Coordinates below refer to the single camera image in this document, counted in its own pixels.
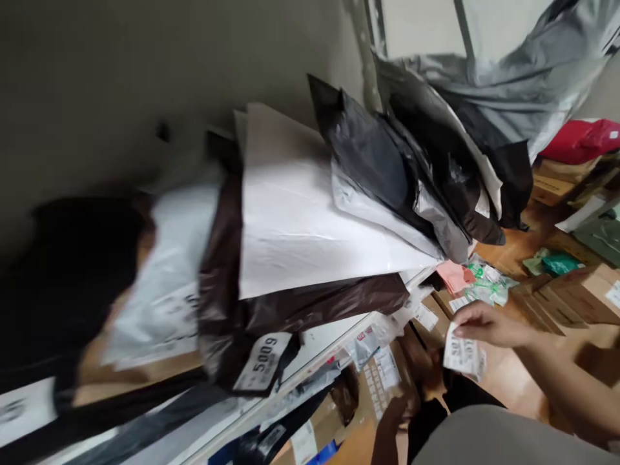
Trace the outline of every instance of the person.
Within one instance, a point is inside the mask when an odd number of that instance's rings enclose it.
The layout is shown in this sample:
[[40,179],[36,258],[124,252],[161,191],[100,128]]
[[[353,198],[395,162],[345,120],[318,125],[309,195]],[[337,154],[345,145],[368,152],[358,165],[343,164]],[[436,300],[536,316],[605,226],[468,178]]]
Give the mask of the person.
[[510,413],[476,383],[444,369],[443,399],[451,414],[433,399],[412,415],[410,398],[394,398],[377,428],[372,465],[404,465],[406,423],[407,465],[620,463],[620,457],[608,451],[620,439],[620,396],[563,357],[548,334],[481,301],[465,305],[453,321],[457,337],[514,349],[577,437]]

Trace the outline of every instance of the fingers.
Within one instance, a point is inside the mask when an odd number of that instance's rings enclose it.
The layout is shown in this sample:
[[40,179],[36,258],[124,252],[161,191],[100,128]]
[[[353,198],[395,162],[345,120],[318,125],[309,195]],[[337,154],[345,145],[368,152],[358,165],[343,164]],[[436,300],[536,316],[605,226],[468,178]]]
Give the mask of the fingers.
[[485,320],[493,312],[491,306],[482,300],[476,300],[461,307],[455,314],[453,321],[457,325],[465,324],[472,320]]
[[463,339],[486,341],[489,328],[486,326],[459,326],[454,330],[454,335]]

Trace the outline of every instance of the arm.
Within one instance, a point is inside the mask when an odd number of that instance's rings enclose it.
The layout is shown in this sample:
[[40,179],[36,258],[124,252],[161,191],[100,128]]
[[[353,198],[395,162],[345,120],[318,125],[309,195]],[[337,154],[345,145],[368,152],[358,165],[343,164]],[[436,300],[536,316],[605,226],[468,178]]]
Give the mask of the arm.
[[558,352],[549,335],[480,301],[459,310],[454,321],[456,336],[513,348],[577,436],[605,449],[620,439],[620,396]]

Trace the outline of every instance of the number tag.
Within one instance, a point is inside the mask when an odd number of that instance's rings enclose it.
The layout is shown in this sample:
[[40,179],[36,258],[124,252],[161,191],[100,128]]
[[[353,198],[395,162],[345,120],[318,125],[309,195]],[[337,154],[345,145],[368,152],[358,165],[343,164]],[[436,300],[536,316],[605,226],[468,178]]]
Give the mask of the number tag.
[[257,340],[233,390],[264,391],[268,389],[291,336],[290,333],[271,333]]

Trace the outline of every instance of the white paper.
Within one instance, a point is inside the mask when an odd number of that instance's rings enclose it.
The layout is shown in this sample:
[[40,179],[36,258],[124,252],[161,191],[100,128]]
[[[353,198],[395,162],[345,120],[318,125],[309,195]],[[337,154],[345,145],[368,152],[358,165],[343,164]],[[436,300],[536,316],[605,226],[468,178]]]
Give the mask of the white paper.
[[484,273],[484,277],[487,278],[489,281],[497,282],[502,277],[502,275],[499,274],[499,271],[490,265],[485,265],[482,268],[482,272]]
[[555,225],[560,231],[565,233],[572,233],[576,230],[592,213],[601,208],[605,204],[605,201],[598,197],[592,196],[588,199],[586,204],[565,219],[563,222],[559,222]]
[[468,375],[477,375],[480,371],[478,343],[472,339],[456,337],[454,330],[457,327],[458,325],[452,322],[448,328],[444,350],[444,367]]
[[484,189],[480,190],[480,197],[478,197],[478,203],[476,203],[475,210],[485,218],[491,217],[491,207],[489,206],[489,198],[486,195]]
[[383,389],[387,391],[396,386],[400,382],[400,373],[389,346],[379,349],[374,358]]
[[304,423],[304,425],[291,436],[291,444],[293,445],[295,463],[297,465],[305,465],[318,454],[318,450],[316,450],[315,429],[310,420]]
[[0,395],[0,447],[54,421],[54,378]]
[[290,339],[290,333],[271,333],[257,340],[233,390],[264,391],[269,388]]
[[261,441],[258,445],[258,450],[262,455],[267,455],[273,445],[278,442],[278,439],[282,437],[282,435],[286,432],[286,428],[282,425],[276,425],[271,432],[267,435],[266,438]]
[[467,297],[459,297],[458,299],[450,300],[450,308],[452,309],[452,313],[456,313],[458,309],[467,305],[470,301],[467,300]]
[[240,298],[435,266],[385,228],[339,211],[321,135],[248,105]]
[[413,317],[424,326],[426,331],[432,331],[439,321],[439,317],[424,304],[418,306]]
[[620,281],[616,281],[612,288],[605,294],[605,297],[612,301],[616,307],[620,308]]

